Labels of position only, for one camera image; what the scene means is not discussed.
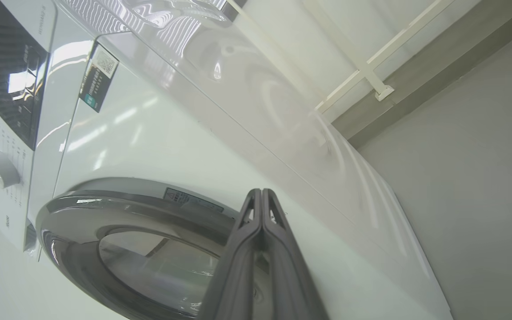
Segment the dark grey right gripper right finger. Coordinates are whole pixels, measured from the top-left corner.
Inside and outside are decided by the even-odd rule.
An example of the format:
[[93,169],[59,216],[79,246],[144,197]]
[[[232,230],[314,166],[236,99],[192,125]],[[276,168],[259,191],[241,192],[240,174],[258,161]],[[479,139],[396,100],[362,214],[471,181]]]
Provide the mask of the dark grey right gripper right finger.
[[274,320],[327,320],[327,310],[273,190],[262,193],[264,243],[272,268]]

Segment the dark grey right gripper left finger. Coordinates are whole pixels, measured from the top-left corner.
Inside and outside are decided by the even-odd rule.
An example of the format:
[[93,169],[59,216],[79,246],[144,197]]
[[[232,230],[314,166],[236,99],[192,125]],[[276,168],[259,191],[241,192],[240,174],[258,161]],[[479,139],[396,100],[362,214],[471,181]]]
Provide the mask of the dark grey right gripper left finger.
[[199,320],[251,320],[254,306],[255,254],[263,231],[262,191],[248,192],[219,259],[201,308]]

